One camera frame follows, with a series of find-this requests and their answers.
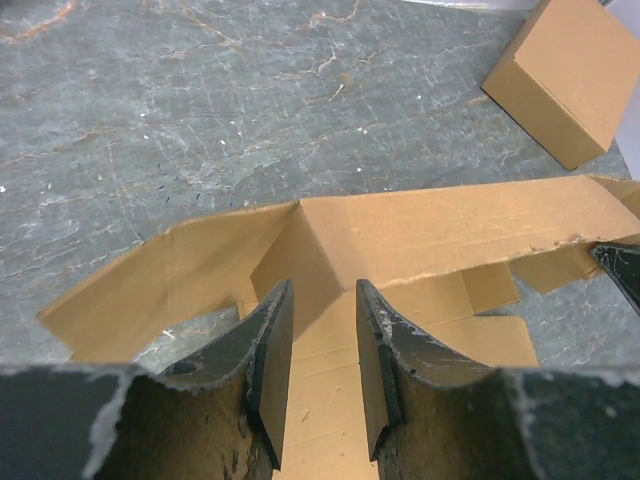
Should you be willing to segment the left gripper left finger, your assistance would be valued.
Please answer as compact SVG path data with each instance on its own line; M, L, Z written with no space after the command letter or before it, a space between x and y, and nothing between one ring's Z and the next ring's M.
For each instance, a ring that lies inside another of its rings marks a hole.
M135 364L5 365L5 479L269 479L282 463L291 281L154 374Z

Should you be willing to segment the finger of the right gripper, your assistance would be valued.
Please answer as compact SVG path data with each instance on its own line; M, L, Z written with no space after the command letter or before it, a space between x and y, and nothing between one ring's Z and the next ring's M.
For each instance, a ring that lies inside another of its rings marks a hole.
M638 245L596 244L591 257L615 283L636 314L640 313L640 250Z

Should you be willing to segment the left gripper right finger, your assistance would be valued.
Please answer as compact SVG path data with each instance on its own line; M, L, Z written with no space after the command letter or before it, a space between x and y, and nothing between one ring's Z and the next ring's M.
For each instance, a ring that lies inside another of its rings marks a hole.
M367 443L383 479L635 479L637 367L490 367L356 285Z

